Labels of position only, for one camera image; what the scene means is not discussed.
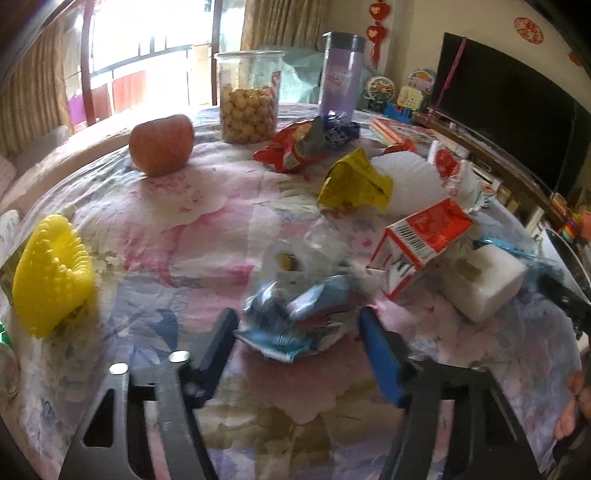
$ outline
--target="tablecloth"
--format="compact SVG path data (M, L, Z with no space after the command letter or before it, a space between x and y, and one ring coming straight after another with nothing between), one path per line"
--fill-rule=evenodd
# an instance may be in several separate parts
M281 124L309 118L316 108L281 105ZM354 119L362 125L358 145L376 151L371 116L356 112ZM7 318L21 386L0 413L47 480L58 477L108 366L158 364L208 330L224 307L238 308L273 239L319 229L345 241L352 258L365 264L391 221L370 208L350 215L319 211L316 192L338 155L299 174L278 174L251 160L262 145L221 142L215 108L192 120L195 148L179 172L147 178L123 148L70 175L21 224L14 248L43 216L63 213L96 268L96 298L49 337L29 338L14 315ZM428 131L405 131L424 154ZM531 242L499 203L475 219L476 234ZM489 365L545 468L553 425L569 396L566 375L580 368L570 321L556 306L525 292L474 325L438 293L436 275L417 282L403 305L382 295L374 305L413 349L449 364ZM152 406L147 410L153 413ZM451 414L444 404L432 478L441 471ZM237 343L215 398L198 417L220 479L361 480L378 477L401 412L380 395L361 343L346 337L292 365L266 361ZM157 477L167 478L157 434L150 432Z

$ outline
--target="black tv screen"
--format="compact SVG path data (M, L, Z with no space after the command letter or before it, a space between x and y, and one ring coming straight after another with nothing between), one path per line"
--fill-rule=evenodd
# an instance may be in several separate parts
M445 33L432 108L461 42ZM575 99L524 63L472 40L438 112L505 150L562 195L573 187L591 142L591 115Z

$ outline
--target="gray bottle lid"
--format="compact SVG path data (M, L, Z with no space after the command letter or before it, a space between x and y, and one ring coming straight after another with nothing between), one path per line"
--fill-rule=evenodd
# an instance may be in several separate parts
M353 35L345 32L327 32L325 48L339 48L341 50L350 50L363 53L365 49L365 38L361 35Z

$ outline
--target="red and white box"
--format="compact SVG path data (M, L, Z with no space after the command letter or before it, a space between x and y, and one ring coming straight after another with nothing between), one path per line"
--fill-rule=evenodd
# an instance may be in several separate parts
M392 300L472 223L451 198L442 200L386 227L367 269L386 272L382 289Z

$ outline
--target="purple bottle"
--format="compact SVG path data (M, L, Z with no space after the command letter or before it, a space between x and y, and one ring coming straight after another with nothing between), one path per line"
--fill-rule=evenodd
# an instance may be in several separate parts
M347 112L350 118L359 94L365 39L343 32L328 32L323 36L326 37L326 47L318 99L319 113L324 115L331 110Z

